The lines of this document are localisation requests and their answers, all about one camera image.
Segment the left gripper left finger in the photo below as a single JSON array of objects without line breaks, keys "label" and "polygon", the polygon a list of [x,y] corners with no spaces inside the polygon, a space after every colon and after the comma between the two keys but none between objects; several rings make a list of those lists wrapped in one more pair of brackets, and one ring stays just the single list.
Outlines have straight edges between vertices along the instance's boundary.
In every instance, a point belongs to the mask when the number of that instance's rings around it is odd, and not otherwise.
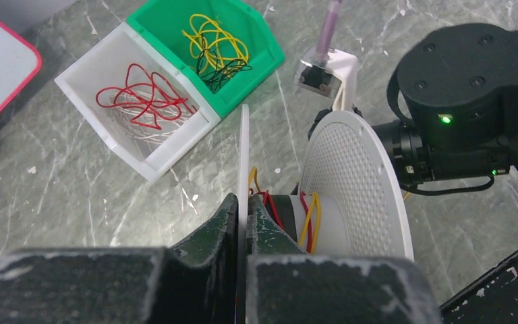
[{"label": "left gripper left finger", "polygon": [[237,197],[172,247],[32,248],[0,258],[0,323],[233,323]]}]

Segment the white filament spool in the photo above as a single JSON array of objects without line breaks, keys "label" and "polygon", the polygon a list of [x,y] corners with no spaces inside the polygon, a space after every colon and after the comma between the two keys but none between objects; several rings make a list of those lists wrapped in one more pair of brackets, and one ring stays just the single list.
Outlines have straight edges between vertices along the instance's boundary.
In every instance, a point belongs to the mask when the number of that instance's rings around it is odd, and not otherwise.
[{"label": "white filament spool", "polygon": [[[246,322],[249,166],[249,113],[241,116],[237,211],[237,323]],[[306,254],[398,257],[413,262],[409,222],[392,164],[378,136],[359,115],[334,111],[310,139],[298,184],[310,199],[303,216],[294,211],[297,237]]]}]

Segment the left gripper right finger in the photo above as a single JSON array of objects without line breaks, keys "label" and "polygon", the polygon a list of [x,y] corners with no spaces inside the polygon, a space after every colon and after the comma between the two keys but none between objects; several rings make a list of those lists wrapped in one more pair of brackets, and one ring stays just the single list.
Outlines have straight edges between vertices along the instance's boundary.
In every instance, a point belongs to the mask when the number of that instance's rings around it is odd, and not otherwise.
[{"label": "left gripper right finger", "polygon": [[304,253],[248,201],[247,323],[441,323],[418,266],[389,256]]}]

